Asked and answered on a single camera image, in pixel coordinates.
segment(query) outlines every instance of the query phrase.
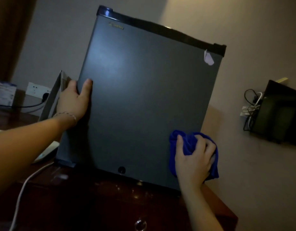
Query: person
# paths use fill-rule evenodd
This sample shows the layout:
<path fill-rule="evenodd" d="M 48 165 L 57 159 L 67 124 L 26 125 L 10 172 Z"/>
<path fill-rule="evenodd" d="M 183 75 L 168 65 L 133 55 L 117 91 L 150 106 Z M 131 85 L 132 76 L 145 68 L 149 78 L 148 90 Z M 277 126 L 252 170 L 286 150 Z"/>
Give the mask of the person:
<path fill-rule="evenodd" d="M 60 95 L 57 114 L 47 120 L 0 132 L 0 194 L 28 167 L 58 136 L 77 124 L 89 103 L 92 81 L 86 80 L 81 93 L 76 81 L 69 82 Z M 176 171 L 193 230 L 223 230 L 201 193 L 200 187 L 211 167 L 215 145 L 202 136 L 192 155 L 183 154 L 183 139 L 176 144 Z"/>

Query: microfiber cloth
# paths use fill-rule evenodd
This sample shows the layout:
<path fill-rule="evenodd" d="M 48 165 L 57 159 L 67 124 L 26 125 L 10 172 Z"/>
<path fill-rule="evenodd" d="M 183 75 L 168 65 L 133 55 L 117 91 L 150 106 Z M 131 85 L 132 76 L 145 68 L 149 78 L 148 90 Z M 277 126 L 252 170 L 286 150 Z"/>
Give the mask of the microfiber cloth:
<path fill-rule="evenodd" d="M 200 133 L 200 132 L 193 132 L 193 133 L 187 135 L 183 131 L 178 131 L 178 130 L 173 131 L 169 137 L 169 142 L 170 142 L 169 169 L 174 176 L 177 176 L 176 175 L 176 168 L 175 168 L 175 155 L 176 155 L 176 142 L 177 142 L 178 135 L 181 135 L 183 138 L 183 153 L 184 153 L 184 155 L 192 155 L 193 154 L 193 152 L 195 150 L 196 143 L 197 143 L 197 138 L 195 137 L 195 135 L 201 135 L 203 138 L 209 139 L 211 142 L 213 142 L 215 144 L 215 142 L 209 136 L 204 135 L 203 133 Z M 219 178 L 218 147 L 216 147 L 213 155 L 215 155 L 215 160 L 209 170 L 210 174 L 205 179 L 205 181 L 210 180 L 210 179 Z"/>

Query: white power socket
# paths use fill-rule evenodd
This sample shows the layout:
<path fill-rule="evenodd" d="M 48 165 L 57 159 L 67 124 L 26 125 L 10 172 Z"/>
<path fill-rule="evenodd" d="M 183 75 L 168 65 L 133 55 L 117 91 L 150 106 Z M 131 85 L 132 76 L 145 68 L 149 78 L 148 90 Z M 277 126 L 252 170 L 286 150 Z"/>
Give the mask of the white power socket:
<path fill-rule="evenodd" d="M 26 89 L 26 95 L 34 96 L 41 98 L 43 97 L 44 93 L 50 93 L 51 89 L 45 86 L 41 86 L 38 84 L 34 84 L 32 82 L 28 83 L 27 89 Z"/>

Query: bracelet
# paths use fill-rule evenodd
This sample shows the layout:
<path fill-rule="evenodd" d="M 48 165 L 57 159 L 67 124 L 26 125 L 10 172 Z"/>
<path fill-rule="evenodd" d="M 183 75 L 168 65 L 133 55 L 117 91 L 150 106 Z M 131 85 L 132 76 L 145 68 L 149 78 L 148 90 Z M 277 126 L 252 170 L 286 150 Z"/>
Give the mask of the bracelet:
<path fill-rule="evenodd" d="M 70 115 L 71 117 L 73 117 L 73 118 L 74 118 L 74 121 L 75 121 L 75 124 L 74 124 L 74 126 L 76 126 L 76 124 L 77 124 L 77 119 L 76 119 L 76 116 L 74 116 L 72 113 L 68 113 L 68 112 L 61 112 L 61 113 L 56 113 L 54 116 L 57 116 L 58 114 L 68 114 L 68 115 Z"/>

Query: brown curtain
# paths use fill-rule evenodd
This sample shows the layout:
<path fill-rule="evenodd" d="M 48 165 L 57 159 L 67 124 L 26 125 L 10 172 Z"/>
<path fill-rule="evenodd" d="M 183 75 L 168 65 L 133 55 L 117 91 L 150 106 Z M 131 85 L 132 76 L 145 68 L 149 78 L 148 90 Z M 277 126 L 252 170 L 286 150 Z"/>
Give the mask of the brown curtain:
<path fill-rule="evenodd" d="M 0 80 L 10 81 L 36 0 L 0 0 Z"/>

